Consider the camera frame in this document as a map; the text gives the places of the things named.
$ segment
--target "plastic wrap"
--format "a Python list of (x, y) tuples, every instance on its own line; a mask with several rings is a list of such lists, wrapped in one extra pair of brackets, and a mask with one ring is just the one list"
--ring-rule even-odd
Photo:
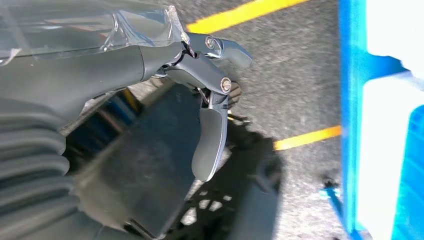
[(165, 47), (184, 32), (176, 9), (136, 0), (0, 0), (0, 66), (127, 46)]

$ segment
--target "yellow painted line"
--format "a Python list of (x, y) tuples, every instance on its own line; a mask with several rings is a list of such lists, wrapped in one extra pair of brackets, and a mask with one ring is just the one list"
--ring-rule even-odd
[(294, 136), (274, 142), (274, 150), (287, 150), (299, 147), (306, 144), (311, 144), (325, 139), (330, 139), (342, 134), (342, 127), (340, 125), (325, 128), (318, 131), (309, 132), (299, 136)]
[(128, 101), (131, 108), (134, 109), (134, 111), (136, 111), (138, 113), (139, 112), (139, 106), (137, 106), (136, 98), (131, 93), (131, 91), (128, 88), (125, 88), (123, 90), (123, 95), (124, 95), (125, 99)]
[(210, 34), (307, 0), (254, 0), (188, 24), (191, 33)]

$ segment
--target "bolt head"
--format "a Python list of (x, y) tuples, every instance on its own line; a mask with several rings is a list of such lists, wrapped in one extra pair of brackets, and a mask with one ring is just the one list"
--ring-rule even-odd
[(206, 44), (206, 47), (208, 49), (213, 49), (215, 47), (215, 40), (211, 36), (207, 36), (206, 39), (204, 40), (204, 43)]
[(228, 77), (223, 77), (221, 80), (221, 90), (224, 93), (229, 93), (231, 90), (231, 80)]

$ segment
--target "black vehicle part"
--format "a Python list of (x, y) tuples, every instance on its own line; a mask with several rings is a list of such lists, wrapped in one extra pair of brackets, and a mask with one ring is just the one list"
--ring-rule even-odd
[[(273, 140), (228, 121), (227, 141), (231, 156), (186, 202), (166, 240), (272, 239), (283, 174)], [(195, 222), (183, 223), (187, 213)]]
[[(110, 111), (110, 118), (124, 122), (132, 113), (115, 104), (121, 100), (117, 97), (96, 111), (116, 106), (121, 110)], [(146, 238), (166, 233), (194, 181), (199, 102), (185, 86), (167, 82), (141, 100), (140, 115), (109, 143), (92, 134), (100, 132), (99, 125), (88, 124), (97, 113), (88, 117), (66, 139), (66, 148), (75, 150), (66, 154), (71, 167), (80, 166), (72, 173), (80, 208), (107, 226), (139, 228)], [(81, 145), (99, 150), (80, 156), (76, 150), (83, 152)], [(73, 161), (78, 157), (84, 164)]]
[(135, 240), (78, 210), (63, 124), (50, 109), (0, 98), (0, 239)]

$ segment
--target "gray pavement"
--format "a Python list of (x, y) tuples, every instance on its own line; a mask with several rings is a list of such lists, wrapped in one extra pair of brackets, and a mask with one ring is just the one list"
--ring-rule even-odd
[[(244, 2), (159, 1), (175, 5), (184, 26)], [(340, 123), (337, 0), (310, 0), (214, 35), (240, 43), (254, 58), (248, 69), (225, 67), (244, 91), (233, 113), (252, 118), (252, 129), (280, 140)], [(340, 138), (280, 154), (287, 176), (275, 239), (347, 239), (319, 197), (320, 175), (328, 172), (340, 181)]]

